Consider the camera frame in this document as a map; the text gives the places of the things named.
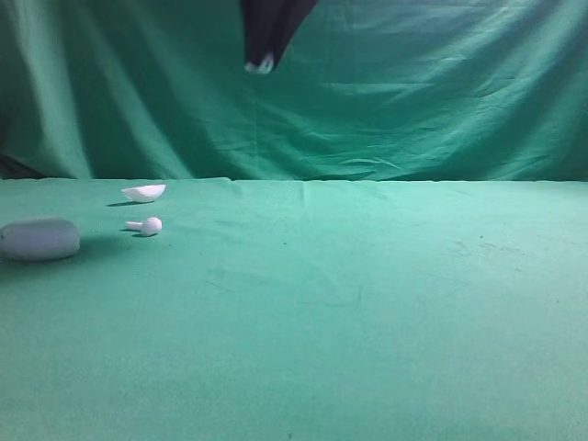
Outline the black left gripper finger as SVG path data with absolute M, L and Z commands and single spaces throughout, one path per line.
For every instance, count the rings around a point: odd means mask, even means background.
M 240 2 L 243 19 L 245 63 L 275 65 L 277 49 L 274 29 L 280 3 L 274 0 L 243 0 Z

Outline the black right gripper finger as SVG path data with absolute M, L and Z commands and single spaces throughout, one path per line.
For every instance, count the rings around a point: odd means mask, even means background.
M 279 66 L 288 45 L 304 19 L 317 4 L 317 0 L 287 0 L 282 2 L 278 9 L 277 20 L 272 32 L 273 71 Z

